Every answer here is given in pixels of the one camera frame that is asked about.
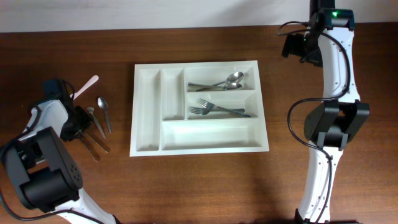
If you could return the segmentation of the metal fork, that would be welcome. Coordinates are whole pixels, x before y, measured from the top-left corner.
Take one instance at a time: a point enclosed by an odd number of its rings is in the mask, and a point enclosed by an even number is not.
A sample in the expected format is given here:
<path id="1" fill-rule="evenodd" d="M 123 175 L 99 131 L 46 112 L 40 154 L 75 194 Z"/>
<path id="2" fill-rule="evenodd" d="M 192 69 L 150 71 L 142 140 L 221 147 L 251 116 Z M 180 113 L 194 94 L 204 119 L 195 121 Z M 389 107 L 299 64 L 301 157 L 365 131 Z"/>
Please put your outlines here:
<path id="1" fill-rule="evenodd" d="M 218 105 L 215 105 L 213 103 L 210 103 L 209 101 L 204 100 L 203 98 L 199 98 L 198 102 L 200 105 L 204 106 L 206 109 L 208 110 L 220 110 L 220 111 L 224 111 L 227 112 L 229 114 L 238 116 L 238 117 L 242 117 L 242 118 L 250 118 L 251 116 L 242 112 L 238 112 L 236 110 L 232 110 L 232 109 L 227 109 Z"/>
<path id="2" fill-rule="evenodd" d="M 196 107 L 189 107 L 189 112 L 193 114 L 199 115 L 207 115 L 210 112 L 227 112 L 229 114 L 237 115 L 237 116 L 246 116 L 243 112 L 239 110 L 224 110 L 224 109 L 207 109 L 207 108 L 196 108 Z"/>

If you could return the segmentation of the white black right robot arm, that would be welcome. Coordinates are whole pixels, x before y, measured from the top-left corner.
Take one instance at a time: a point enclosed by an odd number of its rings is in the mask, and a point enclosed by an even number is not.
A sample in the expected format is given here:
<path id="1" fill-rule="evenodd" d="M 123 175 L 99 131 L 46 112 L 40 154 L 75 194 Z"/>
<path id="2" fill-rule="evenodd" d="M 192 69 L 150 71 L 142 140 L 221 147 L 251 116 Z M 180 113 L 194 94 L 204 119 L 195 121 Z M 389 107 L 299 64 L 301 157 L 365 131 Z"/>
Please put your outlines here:
<path id="1" fill-rule="evenodd" d="M 303 29 L 286 32 L 282 56 L 296 55 L 302 63 L 323 69 L 323 96 L 295 102 L 317 101 L 304 122 L 310 160 L 303 199 L 294 223 L 329 223 L 330 199 L 336 168 L 347 144 L 367 120 L 370 107 L 361 102 L 353 69 L 354 13 L 338 9 L 334 0 L 311 0 Z"/>

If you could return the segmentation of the large metal spoon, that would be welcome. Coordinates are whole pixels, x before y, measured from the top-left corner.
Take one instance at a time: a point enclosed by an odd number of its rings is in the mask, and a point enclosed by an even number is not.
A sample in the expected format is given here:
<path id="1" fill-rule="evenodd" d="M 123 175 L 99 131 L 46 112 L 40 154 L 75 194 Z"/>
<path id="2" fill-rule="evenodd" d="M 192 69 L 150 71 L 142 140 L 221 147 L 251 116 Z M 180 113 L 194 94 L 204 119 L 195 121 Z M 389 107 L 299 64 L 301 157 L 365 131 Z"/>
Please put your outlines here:
<path id="1" fill-rule="evenodd" d="M 240 90 L 243 88 L 242 84 L 240 83 L 228 83 L 223 86 L 221 85 L 199 85 L 199 84 L 194 84 L 194 83 L 189 83 L 189 87 L 198 87 L 200 88 L 200 91 L 208 91 L 208 90 L 215 90 L 215 89 L 220 89 L 220 90 Z"/>
<path id="2" fill-rule="evenodd" d="M 243 72 L 234 72 L 230 75 L 227 76 L 227 78 L 221 82 L 217 82 L 211 85 L 225 85 L 228 83 L 240 83 L 240 81 L 244 78 L 244 73 Z"/>

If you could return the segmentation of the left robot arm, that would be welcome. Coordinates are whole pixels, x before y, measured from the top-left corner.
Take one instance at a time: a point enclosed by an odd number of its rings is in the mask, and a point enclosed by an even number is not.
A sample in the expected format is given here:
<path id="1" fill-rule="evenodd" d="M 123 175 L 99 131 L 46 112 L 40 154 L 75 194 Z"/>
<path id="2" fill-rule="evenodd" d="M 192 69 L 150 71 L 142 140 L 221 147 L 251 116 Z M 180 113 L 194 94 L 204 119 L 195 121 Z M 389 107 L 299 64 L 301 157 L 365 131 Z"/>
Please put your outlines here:
<path id="1" fill-rule="evenodd" d="M 69 223 L 119 223 L 85 191 L 82 174 L 64 146 L 82 140 L 91 125 L 89 114 L 74 106 L 75 97 L 74 87 L 65 80 L 44 82 L 44 98 L 30 107 L 24 131 L 1 147 L 1 163 L 21 204 L 42 212 L 23 217 L 2 199 L 1 205 L 16 220 L 60 216 Z"/>

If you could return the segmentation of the metal tongs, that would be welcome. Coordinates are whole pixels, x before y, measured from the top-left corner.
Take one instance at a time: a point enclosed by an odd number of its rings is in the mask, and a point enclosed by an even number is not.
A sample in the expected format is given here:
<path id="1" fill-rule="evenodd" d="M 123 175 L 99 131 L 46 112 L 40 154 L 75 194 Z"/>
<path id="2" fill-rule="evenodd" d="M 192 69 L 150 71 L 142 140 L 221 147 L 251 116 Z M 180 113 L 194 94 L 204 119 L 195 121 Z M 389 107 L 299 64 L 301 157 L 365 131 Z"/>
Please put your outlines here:
<path id="1" fill-rule="evenodd" d="M 89 155 L 96 162 L 99 162 L 101 160 L 100 154 L 98 153 L 97 149 L 101 149 L 104 153 L 107 154 L 111 152 L 110 148 L 104 143 L 104 141 L 98 139 L 96 136 L 90 135 L 86 131 L 80 131 L 78 133 L 78 139 L 80 140 L 82 145 L 84 145 Z"/>

